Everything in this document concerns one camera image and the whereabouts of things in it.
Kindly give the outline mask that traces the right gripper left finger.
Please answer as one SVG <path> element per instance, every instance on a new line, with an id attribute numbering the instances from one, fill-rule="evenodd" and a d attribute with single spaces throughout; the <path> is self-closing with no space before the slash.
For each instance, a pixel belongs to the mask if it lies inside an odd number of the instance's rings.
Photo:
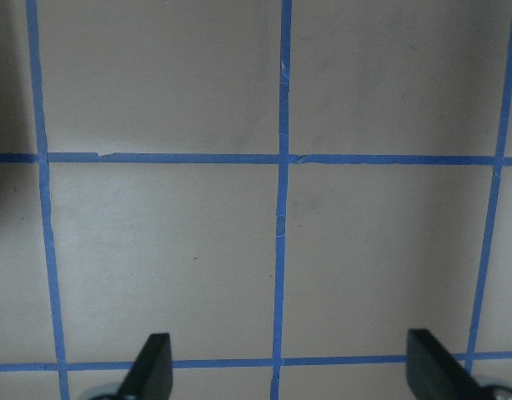
<path id="1" fill-rule="evenodd" d="M 170 335 L 153 333 L 140 350 L 118 387 L 104 385 L 87 390 L 79 399 L 168 400 L 173 391 Z"/>

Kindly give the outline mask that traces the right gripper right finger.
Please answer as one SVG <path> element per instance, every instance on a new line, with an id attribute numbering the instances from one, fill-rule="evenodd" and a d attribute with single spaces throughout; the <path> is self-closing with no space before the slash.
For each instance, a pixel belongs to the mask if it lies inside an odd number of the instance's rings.
<path id="1" fill-rule="evenodd" d="M 479 384 L 424 328 L 407 332 L 406 381 L 419 400 L 512 399 L 512 387 Z"/>

